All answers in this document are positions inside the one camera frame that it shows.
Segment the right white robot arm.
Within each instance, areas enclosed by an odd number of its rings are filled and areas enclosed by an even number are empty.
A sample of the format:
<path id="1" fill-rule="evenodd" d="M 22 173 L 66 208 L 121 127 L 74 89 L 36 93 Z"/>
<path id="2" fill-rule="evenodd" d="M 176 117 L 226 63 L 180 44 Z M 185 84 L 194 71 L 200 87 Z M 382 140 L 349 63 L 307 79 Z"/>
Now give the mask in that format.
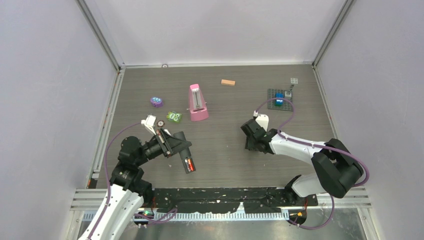
<path id="1" fill-rule="evenodd" d="M 341 199 L 366 173 L 338 139 L 313 142 L 293 137 L 274 128 L 266 130 L 256 118 L 240 128 L 246 135 L 247 150 L 288 156 L 313 167 L 314 173 L 298 175 L 285 186 L 285 198 L 291 205 L 299 205 L 305 197 L 321 193 Z"/>

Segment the red orange battery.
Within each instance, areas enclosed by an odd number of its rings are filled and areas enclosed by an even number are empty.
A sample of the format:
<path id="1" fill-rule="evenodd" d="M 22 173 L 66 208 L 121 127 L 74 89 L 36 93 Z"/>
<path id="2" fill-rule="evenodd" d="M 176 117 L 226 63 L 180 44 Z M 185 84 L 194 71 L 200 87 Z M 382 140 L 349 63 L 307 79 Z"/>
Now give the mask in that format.
<path id="1" fill-rule="evenodd" d="M 189 171 L 190 171 L 190 172 L 195 171 L 195 167 L 194 167 L 194 165 L 193 165 L 192 160 L 189 158 L 189 159 L 187 159 L 187 160 L 186 160 L 186 162 L 187 162 L 187 166 L 188 166 Z"/>

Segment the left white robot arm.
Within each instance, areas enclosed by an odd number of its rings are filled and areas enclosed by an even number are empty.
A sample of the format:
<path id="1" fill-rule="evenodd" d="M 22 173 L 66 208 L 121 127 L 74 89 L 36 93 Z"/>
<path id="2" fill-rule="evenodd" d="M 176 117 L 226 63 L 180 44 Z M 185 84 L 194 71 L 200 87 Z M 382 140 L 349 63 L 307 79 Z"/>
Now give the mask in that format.
<path id="1" fill-rule="evenodd" d="M 141 165 L 160 155 L 169 158 L 176 154 L 186 163 L 192 159 L 191 146 L 183 131 L 170 134 L 163 128 L 146 142 L 136 136 L 124 138 L 105 197 L 80 239 L 118 240 L 137 210 L 148 207 L 154 199 L 152 184 L 142 179 Z"/>

